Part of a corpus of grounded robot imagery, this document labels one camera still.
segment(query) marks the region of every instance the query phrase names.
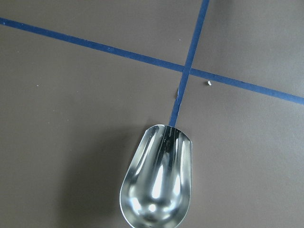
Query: blue line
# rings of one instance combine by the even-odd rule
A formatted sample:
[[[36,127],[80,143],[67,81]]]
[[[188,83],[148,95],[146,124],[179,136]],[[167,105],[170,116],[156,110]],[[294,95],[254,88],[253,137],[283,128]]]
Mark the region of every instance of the blue line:
[[[59,40],[65,41],[65,42],[69,42],[69,43],[72,43],[72,44],[77,44],[77,45],[84,46],[84,47],[87,47],[87,48],[92,48],[92,49],[95,49],[95,50],[104,51],[104,52],[111,53],[111,54],[114,54],[114,55],[134,59],[134,60],[137,60],[137,61],[141,61],[141,62],[144,62],[144,63],[156,65],[156,66],[159,66],[159,67],[164,67],[164,68],[167,68],[167,69],[179,71],[179,72],[182,72],[183,69],[184,69],[184,66],[179,65],[179,64],[167,62],[167,61],[157,59],[157,58],[153,58],[153,57],[149,57],[149,56],[144,56],[144,55],[137,54],[137,53],[134,53],[134,52],[130,52],[130,51],[122,50],[122,49],[115,48],[115,47],[112,47],[112,46],[99,44],[99,43],[92,42],[92,41],[89,41],[89,40],[65,35],[65,34],[62,34],[62,33],[59,33],[59,32],[54,32],[54,31],[47,30],[47,29],[44,29],[44,28],[39,28],[39,27],[35,27],[35,26],[32,26],[32,25],[23,24],[23,23],[16,22],[16,21],[13,21],[13,20],[9,20],[9,19],[5,19],[5,18],[0,18],[0,24],[5,25],[5,26],[9,26],[9,27],[13,27],[15,29],[21,29],[21,30],[24,30],[24,31],[27,31],[27,32],[36,33],[36,34],[43,35],[43,36],[46,36],[46,37],[59,39]]]
[[[179,89],[178,89],[178,93],[177,93],[177,98],[174,102],[173,110],[172,110],[172,113],[171,113],[169,126],[174,127],[175,124],[176,124],[176,121],[177,121],[177,116],[178,116],[179,111],[180,111],[181,101],[182,101],[182,98],[183,98],[184,93],[185,93],[185,89],[186,89],[187,81],[188,81],[188,78],[189,78],[190,70],[191,70],[191,67],[192,67],[192,62],[193,62],[193,59],[194,59],[195,51],[196,51],[196,48],[198,46],[200,33],[201,33],[202,28],[203,28],[203,23],[204,23],[205,16],[206,16],[206,13],[207,13],[208,4],[209,4],[209,0],[203,0],[202,5],[200,7],[199,16],[198,16],[196,26],[195,26],[195,29],[194,29],[194,33],[193,33],[193,36],[192,36],[192,41],[191,41],[191,44],[190,44],[190,47],[189,47],[185,67],[184,67],[184,70],[183,70],[182,75],[181,75],[181,80],[180,80],[180,85],[179,85]]]
[[[299,96],[295,96],[295,95],[291,95],[291,94],[287,94],[287,93],[283,93],[274,89],[269,89],[266,87],[262,87],[262,86],[257,86],[254,84],[250,84],[247,82],[242,82],[236,79],[232,79],[229,77],[224,77],[224,76],[220,76],[220,75],[215,75],[212,73],[208,73],[205,71],[201,71],[201,70],[196,70],[196,69],[191,69],[190,71],[191,75],[194,76],[198,76],[198,77],[202,77],[208,80],[212,80],[212,81],[217,81],[217,82],[221,82],[227,85],[232,85],[235,87],[239,87],[242,89],[246,89],[246,90],[250,90],[256,93],[260,93],[260,94],[265,94],[268,96],[273,96],[273,97],[277,97],[283,100],[287,100],[287,101],[291,101],[294,103],[298,103],[298,104],[302,104],[304,105],[304,98],[303,97],[299,97]]]

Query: gray surface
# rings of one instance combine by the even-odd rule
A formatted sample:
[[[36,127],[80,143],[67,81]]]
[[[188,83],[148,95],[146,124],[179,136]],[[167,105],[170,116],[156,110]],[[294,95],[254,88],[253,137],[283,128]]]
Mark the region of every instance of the gray surface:
[[[2,1],[0,16],[183,64],[200,1],[174,2]],[[211,0],[194,67],[303,96],[303,5]],[[119,188],[181,74],[4,26],[0,50],[0,227],[128,228]],[[177,127],[193,142],[181,228],[303,226],[304,106],[191,76]]]
[[[303,0],[211,0],[192,67],[304,96],[303,40]]]
[[[303,226],[302,105],[191,76],[177,128],[193,141],[183,227]]]
[[[0,15],[183,65],[201,0],[1,0]]]

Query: blue stripe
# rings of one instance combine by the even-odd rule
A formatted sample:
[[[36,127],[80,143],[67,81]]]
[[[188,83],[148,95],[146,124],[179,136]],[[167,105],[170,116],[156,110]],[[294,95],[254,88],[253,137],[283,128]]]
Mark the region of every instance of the blue stripe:
[[[122,49],[115,48],[115,47],[112,47],[112,46],[99,44],[99,43],[92,42],[92,41],[89,41],[89,40],[65,35],[65,34],[62,34],[62,33],[59,33],[59,32],[54,32],[54,31],[47,30],[47,29],[44,29],[44,28],[39,28],[39,27],[35,27],[35,26],[32,26],[32,25],[23,24],[23,23],[16,22],[16,21],[13,21],[13,20],[8,20],[8,19],[5,19],[5,18],[0,18],[0,24],[5,25],[5,26],[9,26],[9,27],[13,27],[13,28],[16,28],[16,29],[21,29],[21,30],[24,30],[24,31],[27,31],[27,32],[36,33],[36,34],[43,35],[43,36],[46,36],[46,37],[59,39],[59,40],[65,41],[65,42],[69,42],[69,43],[72,43],[72,44],[77,44],[77,45],[84,46],[84,47],[87,47],[87,48],[92,48],[92,49],[95,49],[95,50],[104,51],[104,52],[111,53],[111,54],[114,54],[114,55],[134,59],[134,60],[137,60],[137,61],[141,61],[141,62],[144,62],[144,63],[156,65],[156,66],[159,66],[159,67],[164,67],[164,68],[167,68],[167,69],[179,71],[179,72],[182,72],[183,69],[184,69],[184,66],[179,65],[179,64],[167,62],[167,61],[157,59],[157,58],[152,58],[152,57],[149,57],[149,56],[144,56],[144,55],[137,54],[137,53],[134,53],[134,52],[130,52],[130,51],[122,50]]]
[[[250,84],[250,83],[247,83],[247,82],[242,82],[242,81],[235,80],[235,79],[232,79],[232,78],[229,78],[229,77],[215,75],[215,74],[212,74],[212,73],[208,73],[208,72],[204,72],[204,71],[196,70],[196,69],[191,69],[190,74],[194,75],[194,76],[202,77],[202,78],[205,78],[205,79],[208,79],[208,80],[221,82],[221,83],[224,83],[224,84],[227,84],[227,85],[230,85],[230,86],[232,85],[232,86],[239,87],[239,88],[242,88],[242,89],[257,92],[257,93],[260,93],[260,94],[265,94],[265,95],[268,95],[268,96],[273,96],[273,97],[277,97],[277,98],[280,98],[280,99],[283,99],[283,100],[287,100],[287,101],[291,101],[291,102],[295,102],[295,103],[304,105],[304,98],[303,97],[283,93],[283,92],[280,92],[280,91],[277,91],[277,90],[274,90],[274,89],[269,89],[269,88],[262,87],[262,86],[259,86],[259,85],[257,86],[257,85]]]
[[[200,33],[201,33],[202,28],[203,28],[203,23],[204,23],[205,16],[206,16],[206,13],[207,13],[208,4],[209,4],[209,0],[203,0],[202,5],[200,7],[199,16],[198,16],[196,26],[195,26],[195,29],[194,29],[194,33],[193,33],[193,36],[192,36],[192,41],[191,41],[191,44],[190,44],[190,47],[189,47],[185,67],[184,67],[184,70],[182,72],[180,85],[179,85],[179,89],[178,89],[178,93],[177,93],[177,98],[174,102],[173,110],[172,110],[170,121],[169,121],[169,125],[172,126],[172,127],[175,126],[176,121],[177,121],[177,117],[178,117],[178,114],[179,114],[179,111],[180,111],[181,101],[182,101],[184,93],[185,93],[185,89],[186,89],[187,81],[188,81],[188,78],[189,78],[190,70],[191,70],[191,67],[192,67],[192,62],[193,62],[193,59],[194,59],[195,51],[196,51],[196,48],[198,46]]]

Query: gray tile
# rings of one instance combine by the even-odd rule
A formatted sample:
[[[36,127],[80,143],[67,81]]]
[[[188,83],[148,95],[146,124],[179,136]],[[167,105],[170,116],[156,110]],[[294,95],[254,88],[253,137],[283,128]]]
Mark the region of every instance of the gray tile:
[[[193,67],[304,96],[304,2],[213,0]]]
[[[177,127],[193,142],[183,227],[304,223],[304,106],[191,76]]]
[[[185,63],[201,0],[2,1],[1,17]]]
[[[119,188],[180,73],[0,27],[0,227],[128,225]]]

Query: shiny metal surface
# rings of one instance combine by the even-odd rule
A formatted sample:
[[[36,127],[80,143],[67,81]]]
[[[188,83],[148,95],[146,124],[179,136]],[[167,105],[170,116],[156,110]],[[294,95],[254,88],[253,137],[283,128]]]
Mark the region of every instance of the shiny metal surface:
[[[174,228],[185,218],[191,194],[190,139],[156,125],[146,130],[120,191],[120,207],[133,228]]]

